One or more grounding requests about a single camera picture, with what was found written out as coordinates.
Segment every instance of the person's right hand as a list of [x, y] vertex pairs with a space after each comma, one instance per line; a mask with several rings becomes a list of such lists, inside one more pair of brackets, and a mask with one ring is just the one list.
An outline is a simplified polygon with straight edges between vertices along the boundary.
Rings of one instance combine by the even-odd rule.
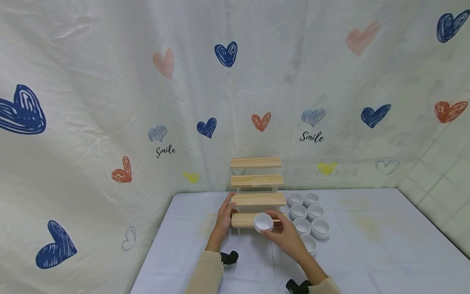
[[273, 231], [263, 230], [261, 234], [276, 243], [279, 248], [285, 254], [292, 257], [295, 262], [301, 263], [305, 261], [305, 259], [310, 259], [311, 255], [307, 251], [307, 248], [305, 248], [302, 239], [297, 234], [294, 224], [280, 211], [267, 210], [265, 212], [273, 219], [280, 220], [280, 224], [279, 222], [275, 222]]

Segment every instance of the beige sleeve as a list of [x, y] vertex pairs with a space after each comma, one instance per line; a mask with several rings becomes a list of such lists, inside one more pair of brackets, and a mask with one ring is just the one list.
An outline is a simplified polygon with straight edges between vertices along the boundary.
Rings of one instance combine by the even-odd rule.
[[220, 253], [204, 251], [199, 256], [196, 269], [189, 280], [185, 294], [217, 294], [224, 275]]
[[341, 290], [331, 278], [324, 280], [317, 286], [309, 286], [308, 290], [310, 294], [341, 294]]

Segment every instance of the person's left hand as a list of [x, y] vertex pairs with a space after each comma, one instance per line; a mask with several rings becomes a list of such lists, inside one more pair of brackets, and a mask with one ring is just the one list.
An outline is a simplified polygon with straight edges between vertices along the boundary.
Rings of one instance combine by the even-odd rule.
[[212, 230], [209, 241], [207, 242], [206, 251], [219, 252], [222, 241], [227, 235], [228, 229], [230, 228], [231, 218], [230, 214], [232, 212], [237, 212], [233, 208], [236, 206], [235, 202], [229, 204], [232, 196], [235, 195], [235, 192], [230, 192], [227, 198], [225, 199], [222, 206], [217, 212], [217, 221], [215, 222], [214, 230]]

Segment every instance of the white fabric backdrop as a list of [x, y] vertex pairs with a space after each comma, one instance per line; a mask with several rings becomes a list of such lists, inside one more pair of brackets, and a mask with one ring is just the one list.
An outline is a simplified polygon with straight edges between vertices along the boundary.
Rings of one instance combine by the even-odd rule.
[[3, 0], [1, 292], [128, 293], [171, 196], [226, 190], [234, 156], [280, 155], [287, 188], [397, 186], [467, 114], [469, 8]]

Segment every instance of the tiled wall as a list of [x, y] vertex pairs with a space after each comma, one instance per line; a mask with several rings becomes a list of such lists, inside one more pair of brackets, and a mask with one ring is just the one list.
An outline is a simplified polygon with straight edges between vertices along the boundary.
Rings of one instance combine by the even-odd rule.
[[470, 256], [470, 108], [440, 124], [399, 190]]

